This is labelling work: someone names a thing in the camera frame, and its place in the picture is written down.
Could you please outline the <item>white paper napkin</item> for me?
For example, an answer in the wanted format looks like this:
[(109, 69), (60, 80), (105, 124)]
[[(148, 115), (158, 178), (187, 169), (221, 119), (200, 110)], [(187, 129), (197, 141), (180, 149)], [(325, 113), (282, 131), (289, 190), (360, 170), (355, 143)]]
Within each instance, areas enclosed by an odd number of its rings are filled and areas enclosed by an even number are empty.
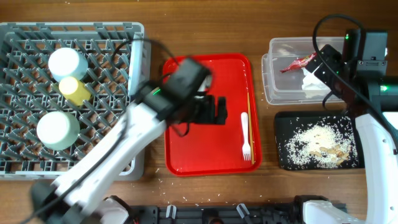
[(319, 80), (314, 73), (309, 72), (306, 68), (302, 68), (304, 78), (302, 84), (302, 90), (329, 90), (329, 88)]

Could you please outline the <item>red snack wrapper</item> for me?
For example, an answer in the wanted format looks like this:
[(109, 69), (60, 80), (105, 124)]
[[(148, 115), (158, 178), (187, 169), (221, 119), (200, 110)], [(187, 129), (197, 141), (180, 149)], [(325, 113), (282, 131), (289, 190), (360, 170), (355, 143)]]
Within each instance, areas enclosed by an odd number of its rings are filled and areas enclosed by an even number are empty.
[(317, 53), (314, 52), (304, 58), (299, 58), (294, 60), (289, 66), (285, 67), (284, 69), (280, 70), (281, 73), (289, 72), (292, 70), (297, 70), (307, 66), (307, 64), (313, 60), (317, 56)]

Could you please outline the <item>large light blue plate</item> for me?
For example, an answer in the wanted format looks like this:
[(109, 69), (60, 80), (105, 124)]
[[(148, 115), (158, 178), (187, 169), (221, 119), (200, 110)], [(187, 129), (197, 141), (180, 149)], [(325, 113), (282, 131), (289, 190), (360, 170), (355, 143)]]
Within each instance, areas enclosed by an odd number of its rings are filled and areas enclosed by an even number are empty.
[(135, 34), (131, 45), (131, 57), (127, 81), (127, 92), (129, 96), (136, 94), (140, 83), (142, 65), (143, 41), (140, 35)]

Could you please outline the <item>wooden chopstick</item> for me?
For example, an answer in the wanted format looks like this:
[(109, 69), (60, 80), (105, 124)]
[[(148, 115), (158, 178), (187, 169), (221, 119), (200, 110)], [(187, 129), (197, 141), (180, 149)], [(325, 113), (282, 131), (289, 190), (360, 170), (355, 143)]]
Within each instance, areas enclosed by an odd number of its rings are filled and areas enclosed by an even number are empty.
[(249, 93), (247, 93), (247, 104), (248, 104), (248, 123), (249, 123), (249, 145), (251, 149), (251, 164), (254, 165), (254, 146), (253, 146), (253, 136), (252, 136), (251, 104), (250, 104)]

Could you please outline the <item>white plastic fork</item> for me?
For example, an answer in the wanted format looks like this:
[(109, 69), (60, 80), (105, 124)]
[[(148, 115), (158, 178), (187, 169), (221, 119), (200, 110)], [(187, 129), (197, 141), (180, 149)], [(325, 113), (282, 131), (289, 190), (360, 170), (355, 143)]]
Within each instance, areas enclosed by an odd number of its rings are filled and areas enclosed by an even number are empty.
[(241, 127), (243, 132), (243, 159), (245, 161), (251, 161), (251, 147), (249, 145), (249, 118), (246, 112), (241, 113)]

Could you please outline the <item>yellow plastic cup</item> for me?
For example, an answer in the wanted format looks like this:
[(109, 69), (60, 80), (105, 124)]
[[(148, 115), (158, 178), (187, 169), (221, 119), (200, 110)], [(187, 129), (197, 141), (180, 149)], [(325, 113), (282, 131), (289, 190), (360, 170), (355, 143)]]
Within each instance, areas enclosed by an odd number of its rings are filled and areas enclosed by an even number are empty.
[(76, 106), (83, 105), (84, 100), (89, 101), (91, 98), (91, 93), (85, 88), (85, 84), (75, 77), (63, 78), (58, 87), (65, 99)]

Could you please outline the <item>small light blue bowl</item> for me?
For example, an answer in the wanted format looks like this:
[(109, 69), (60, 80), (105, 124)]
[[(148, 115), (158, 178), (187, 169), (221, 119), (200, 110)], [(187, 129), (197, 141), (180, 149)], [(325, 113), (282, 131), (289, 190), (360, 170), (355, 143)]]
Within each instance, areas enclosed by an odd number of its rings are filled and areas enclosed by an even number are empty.
[(57, 49), (50, 55), (48, 67), (57, 82), (66, 77), (82, 80), (86, 76), (88, 62), (83, 54), (65, 47)]

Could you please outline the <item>green bowl with food scraps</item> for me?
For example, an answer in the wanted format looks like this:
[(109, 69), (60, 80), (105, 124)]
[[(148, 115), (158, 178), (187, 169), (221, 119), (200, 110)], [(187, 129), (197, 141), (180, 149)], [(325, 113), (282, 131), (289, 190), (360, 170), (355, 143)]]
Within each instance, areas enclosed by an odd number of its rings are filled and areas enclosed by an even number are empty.
[(45, 147), (61, 151), (75, 143), (80, 133), (80, 125), (74, 115), (53, 111), (39, 120), (36, 133)]

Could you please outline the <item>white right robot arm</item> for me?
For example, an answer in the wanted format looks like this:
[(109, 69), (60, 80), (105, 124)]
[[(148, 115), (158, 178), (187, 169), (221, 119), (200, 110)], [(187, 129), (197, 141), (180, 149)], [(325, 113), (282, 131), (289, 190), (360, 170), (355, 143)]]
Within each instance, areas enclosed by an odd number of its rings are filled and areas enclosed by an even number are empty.
[[(357, 25), (346, 31), (343, 51), (319, 48), (320, 26), (340, 18)], [(397, 223), (397, 77), (388, 77), (387, 32), (366, 29), (344, 14), (320, 19), (312, 34), (316, 56), (306, 68), (343, 100), (354, 117), (368, 191), (365, 223)]]

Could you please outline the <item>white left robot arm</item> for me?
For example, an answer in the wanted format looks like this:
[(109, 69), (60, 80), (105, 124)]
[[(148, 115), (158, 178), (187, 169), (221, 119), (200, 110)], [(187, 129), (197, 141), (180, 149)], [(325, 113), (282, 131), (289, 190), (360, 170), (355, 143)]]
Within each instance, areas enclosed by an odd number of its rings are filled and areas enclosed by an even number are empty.
[(132, 208), (116, 196), (104, 198), (116, 177), (149, 145), (175, 124), (224, 125), (225, 98), (209, 94), (211, 70), (191, 57), (173, 73), (139, 84), (111, 131), (72, 169), (51, 184), (30, 188), (32, 214), (45, 223), (133, 223)]

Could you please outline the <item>clear plastic waste bin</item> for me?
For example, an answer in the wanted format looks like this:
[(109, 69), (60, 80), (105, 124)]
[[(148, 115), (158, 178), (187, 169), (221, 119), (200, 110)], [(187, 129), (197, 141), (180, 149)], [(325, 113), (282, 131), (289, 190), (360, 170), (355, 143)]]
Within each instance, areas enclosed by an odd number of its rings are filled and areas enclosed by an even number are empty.
[(271, 105), (320, 103), (327, 90), (302, 90), (302, 68), (281, 73), (294, 60), (314, 53), (311, 37), (279, 37), (269, 42), (262, 56), (262, 79), (266, 100)]

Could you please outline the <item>grey plastic dishwasher rack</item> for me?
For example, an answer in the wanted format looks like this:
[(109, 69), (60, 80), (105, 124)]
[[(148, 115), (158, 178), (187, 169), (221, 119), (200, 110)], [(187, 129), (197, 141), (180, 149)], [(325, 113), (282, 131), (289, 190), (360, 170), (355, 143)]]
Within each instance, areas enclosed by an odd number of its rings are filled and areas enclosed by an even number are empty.
[[(143, 41), (140, 82), (150, 76), (151, 45), (138, 22), (17, 22), (1, 24), (1, 178), (54, 179), (83, 159), (110, 132), (133, 101), (127, 81), (134, 35)], [(88, 62), (81, 106), (66, 100), (50, 73), (50, 55), (68, 47)], [(37, 137), (41, 117), (53, 111), (74, 115), (80, 133), (62, 151)]]

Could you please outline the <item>red plastic serving tray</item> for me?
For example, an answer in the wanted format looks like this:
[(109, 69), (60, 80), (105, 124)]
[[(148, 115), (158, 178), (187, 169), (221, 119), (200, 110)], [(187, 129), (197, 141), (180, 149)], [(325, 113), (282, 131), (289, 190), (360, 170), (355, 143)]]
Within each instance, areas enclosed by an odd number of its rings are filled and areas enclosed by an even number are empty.
[[(178, 136), (173, 129), (164, 133), (165, 164), (177, 176), (252, 172), (262, 161), (261, 137), (256, 110), (251, 63), (240, 53), (196, 55), (209, 68), (213, 81), (209, 93), (226, 98), (228, 117), (224, 125), (181, 124), (189, 133)], [(244, 160), (241, 113), (251, 117), (253, 155)]]

